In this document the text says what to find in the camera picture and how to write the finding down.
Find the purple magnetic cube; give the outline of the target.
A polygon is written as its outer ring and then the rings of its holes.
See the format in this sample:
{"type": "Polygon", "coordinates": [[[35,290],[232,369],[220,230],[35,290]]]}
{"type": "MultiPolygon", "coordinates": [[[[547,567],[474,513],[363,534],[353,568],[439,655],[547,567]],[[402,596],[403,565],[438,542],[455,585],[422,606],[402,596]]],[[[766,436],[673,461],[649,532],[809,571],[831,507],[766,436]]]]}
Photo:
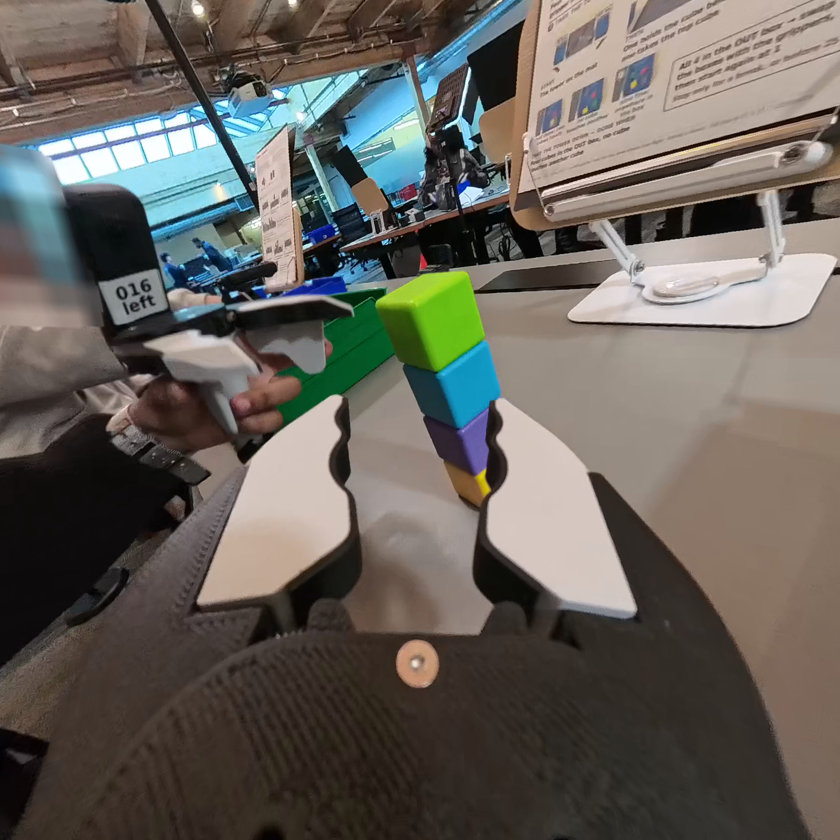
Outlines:
{"type": "Polygon", "coordinates": [[[462,427],[452,427],[424,415],[423,422],[437,455],[471,476],[477,476],[485,470],[489,454],[488,412],[486,408],[462,427]]]}

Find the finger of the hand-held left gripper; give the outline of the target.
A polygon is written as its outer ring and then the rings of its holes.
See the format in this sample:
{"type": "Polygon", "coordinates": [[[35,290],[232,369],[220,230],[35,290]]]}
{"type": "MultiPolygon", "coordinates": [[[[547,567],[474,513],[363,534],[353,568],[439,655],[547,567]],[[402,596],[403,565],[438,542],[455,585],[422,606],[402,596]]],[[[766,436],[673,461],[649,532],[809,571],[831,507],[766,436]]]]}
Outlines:
{"type": "Polygon", "coordinates": [[[206,386],[224,397],[245,392],[260,373],[258,363],[230,337],[183,331],[143,342],[142,346],[158,353],[179,382],[206,386]]]}
{"type": "Polygon", "coordinates": [[[284,356],[308,375],[320,373],[327,364],[323,322],[289,322],[250,329],[246,340],[258,355],[284,356]]]}

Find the tall instruction board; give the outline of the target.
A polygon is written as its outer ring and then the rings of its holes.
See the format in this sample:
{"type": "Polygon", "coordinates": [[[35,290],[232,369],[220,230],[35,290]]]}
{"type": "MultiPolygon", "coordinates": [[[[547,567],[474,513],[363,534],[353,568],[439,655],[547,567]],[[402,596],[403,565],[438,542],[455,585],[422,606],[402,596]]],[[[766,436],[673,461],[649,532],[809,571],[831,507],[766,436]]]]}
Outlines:
{"type": "Polygon", "coordinates": [[[301,216],[291,184],[295,132],[284,127],[255,157],[263,262],[276,268],[266,280],[268,295],[299,287],[305,275],[301,216]]]}

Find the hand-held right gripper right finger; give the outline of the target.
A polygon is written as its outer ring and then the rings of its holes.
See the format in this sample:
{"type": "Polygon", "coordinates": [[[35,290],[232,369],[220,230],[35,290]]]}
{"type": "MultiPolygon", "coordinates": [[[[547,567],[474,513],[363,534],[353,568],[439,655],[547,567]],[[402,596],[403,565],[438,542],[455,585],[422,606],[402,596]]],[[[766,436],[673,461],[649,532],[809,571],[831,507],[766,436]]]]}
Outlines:
{"type": "Polygon", "coordinates": [[[592,478],[572,449],[501,398],[486,431],[489,495],[474,580],[492,603],[635,618],[637,604],[592,478]]]}

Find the blue plastic bin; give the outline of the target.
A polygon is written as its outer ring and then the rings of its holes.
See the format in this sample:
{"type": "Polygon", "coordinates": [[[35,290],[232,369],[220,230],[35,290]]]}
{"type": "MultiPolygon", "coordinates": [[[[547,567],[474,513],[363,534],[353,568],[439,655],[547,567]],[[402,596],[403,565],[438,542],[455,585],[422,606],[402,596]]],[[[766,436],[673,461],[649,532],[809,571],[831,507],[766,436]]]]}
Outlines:
{"type": "Polygon", "coordinates": [[[341,276],[320,277],[305,280],[297,286],[271,287],[254,286],[251,291],[258,299],[291,296],[335,296],[347,292],[348,288],[341,276]]]}

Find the long wooden desk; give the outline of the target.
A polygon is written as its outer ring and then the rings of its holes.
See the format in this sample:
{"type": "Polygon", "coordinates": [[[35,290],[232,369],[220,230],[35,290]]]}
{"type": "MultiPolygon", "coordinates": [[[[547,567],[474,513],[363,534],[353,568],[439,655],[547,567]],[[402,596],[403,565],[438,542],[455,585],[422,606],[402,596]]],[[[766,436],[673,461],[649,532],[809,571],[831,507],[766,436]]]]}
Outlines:
{"type": "Polygon", "coordinates": [[[484,191],[474,202],[462,207],[461,213],[458,210],[447,212],[435,210],[427,214],[425,219],[420,220],[419,222],[408,224],[403,227],[389,228],[379,234],[368,234],[362,238],[358,238],[346,245],[342,245],[339,248],[339,252],[343,255],[350,255],[358,250],[370,249],[383,243],[393,243],[399,238],[414,235],[420,230],[433,227],[437,224],[443,224],[453,219],[459,219],[461,217],[467,219],[468,217],[489,211],[496,207],[508,205],[509,195],[510,190],[507,186],[504,189],[499,188],[496,190],[484,191]]]}

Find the closed grey laptop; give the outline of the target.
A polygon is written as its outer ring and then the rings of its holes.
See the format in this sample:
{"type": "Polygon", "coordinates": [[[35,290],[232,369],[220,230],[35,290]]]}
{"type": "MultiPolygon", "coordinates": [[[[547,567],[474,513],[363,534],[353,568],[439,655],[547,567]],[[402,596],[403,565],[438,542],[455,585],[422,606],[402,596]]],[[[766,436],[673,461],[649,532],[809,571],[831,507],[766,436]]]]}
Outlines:
{"type": "Polygon", "coordinates": [[[511,268],[477,288],[476,293],[594,289],[619,270],[613,259],[557,266],[511,268]]]}

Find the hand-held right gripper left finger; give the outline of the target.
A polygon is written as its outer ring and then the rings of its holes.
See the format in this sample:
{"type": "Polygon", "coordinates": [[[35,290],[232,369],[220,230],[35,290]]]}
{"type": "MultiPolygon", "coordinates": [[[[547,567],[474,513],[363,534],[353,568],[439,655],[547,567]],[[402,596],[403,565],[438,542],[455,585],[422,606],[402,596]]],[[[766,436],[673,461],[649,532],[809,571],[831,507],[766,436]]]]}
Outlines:
{"type": "Polygon", "coordinates": [[[201,613],[265,608],[279,630],[343,599],[362,571],[350,477],[350,408],[330,395],[248,462],[203,582],[201,613]]]}

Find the person's left forearm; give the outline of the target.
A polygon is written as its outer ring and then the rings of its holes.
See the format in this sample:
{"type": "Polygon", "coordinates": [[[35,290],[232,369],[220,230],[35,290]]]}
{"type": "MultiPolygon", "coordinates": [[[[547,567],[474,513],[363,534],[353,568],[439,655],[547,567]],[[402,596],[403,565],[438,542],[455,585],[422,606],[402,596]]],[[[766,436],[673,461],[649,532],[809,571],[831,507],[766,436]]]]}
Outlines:
{"type": "Polygon", "coordinates": [[[187,484],[114,446],[91,415],[42,453],[2,460],[1,663],[115,564],[187,484]]]}

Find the yellow magnetic cube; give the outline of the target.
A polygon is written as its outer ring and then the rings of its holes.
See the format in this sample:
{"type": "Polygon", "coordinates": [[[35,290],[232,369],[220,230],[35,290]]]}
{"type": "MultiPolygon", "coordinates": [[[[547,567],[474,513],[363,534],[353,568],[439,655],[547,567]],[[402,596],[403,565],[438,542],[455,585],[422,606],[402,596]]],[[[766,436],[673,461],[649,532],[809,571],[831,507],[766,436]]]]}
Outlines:
{"type": "Polygon", "coordinates": [[[480,508],[490,494],[490,484],[487,480],[487,469],[477,474],[471,474],[465,469],[444,460],[444,467],[456,494],[474,508],[480,508]]]}

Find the lime green magnetic cube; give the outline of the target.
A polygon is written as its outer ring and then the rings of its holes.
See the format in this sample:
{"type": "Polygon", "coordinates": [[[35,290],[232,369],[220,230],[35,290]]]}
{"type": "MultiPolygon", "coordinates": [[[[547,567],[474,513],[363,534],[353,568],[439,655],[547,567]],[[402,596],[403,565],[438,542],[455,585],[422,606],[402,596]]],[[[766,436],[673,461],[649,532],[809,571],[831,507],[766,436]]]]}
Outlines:
{"type": "Polygon", "coordinates": [[[398,360],[421,370],[440,372],[486,337],[463,270],[418,276],[375,308],[398,360]]]}

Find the green plastic bin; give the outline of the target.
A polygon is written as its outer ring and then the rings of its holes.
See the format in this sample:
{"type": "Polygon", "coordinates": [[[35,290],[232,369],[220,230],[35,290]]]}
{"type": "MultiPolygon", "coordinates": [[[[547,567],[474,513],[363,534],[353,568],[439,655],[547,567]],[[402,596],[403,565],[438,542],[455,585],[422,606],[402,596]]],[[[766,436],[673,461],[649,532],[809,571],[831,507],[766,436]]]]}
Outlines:
{"type": "Polygon", "coordinates": [[[325,338],[332,353],[323,371],[308,374],[292,367],[280,376],[293,376],[301,384],[300,394],[279,406],[285,426],[332,395],[343,395],[395,354],[382,323],[376,302],[387,294],[384,287],[350,290],[337,299],[353,306],[353,317],[327,322],[325,338]]]}

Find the silver wristwatch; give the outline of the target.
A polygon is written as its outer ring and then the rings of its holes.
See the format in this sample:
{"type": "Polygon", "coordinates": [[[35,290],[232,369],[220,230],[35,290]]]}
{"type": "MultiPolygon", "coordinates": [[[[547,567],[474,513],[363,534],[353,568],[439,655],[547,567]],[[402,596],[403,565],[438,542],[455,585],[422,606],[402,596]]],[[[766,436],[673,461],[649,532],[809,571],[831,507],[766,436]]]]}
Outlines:
{"type": "Polygon", "coordinates": [[[106,426],[111,444],[142,466],[167,473],[189,487],[197,487],[212,474],[194,458],[162,444],[138,429],[126,416],[113,417],[106,426]]]}

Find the distant wooden board stand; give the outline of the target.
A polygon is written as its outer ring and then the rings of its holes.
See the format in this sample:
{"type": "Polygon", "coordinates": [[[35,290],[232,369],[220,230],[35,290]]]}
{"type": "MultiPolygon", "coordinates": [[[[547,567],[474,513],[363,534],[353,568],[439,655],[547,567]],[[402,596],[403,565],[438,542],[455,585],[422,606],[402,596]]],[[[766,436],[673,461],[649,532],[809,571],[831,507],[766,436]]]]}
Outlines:
{"type": "Polygon", "coordinates": [[[373,234],[381,235],[394,228],[393,207],[374,179],[366,177],[350,189],[363,215],[371,221],[373,234]]]}

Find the blue magnetic cube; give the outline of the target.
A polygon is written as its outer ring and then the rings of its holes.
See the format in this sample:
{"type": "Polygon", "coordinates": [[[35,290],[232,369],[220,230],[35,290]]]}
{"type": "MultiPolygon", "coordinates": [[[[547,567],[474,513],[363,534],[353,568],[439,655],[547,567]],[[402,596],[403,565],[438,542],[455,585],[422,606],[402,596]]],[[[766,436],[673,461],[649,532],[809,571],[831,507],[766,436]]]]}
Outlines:
{"type": "Polygon", "coordinates": [[[486,340],[460,355],[441,371],[403,366],[416,403],[426,417],[462,428],[501,396],[501,386],[486,340]]]}

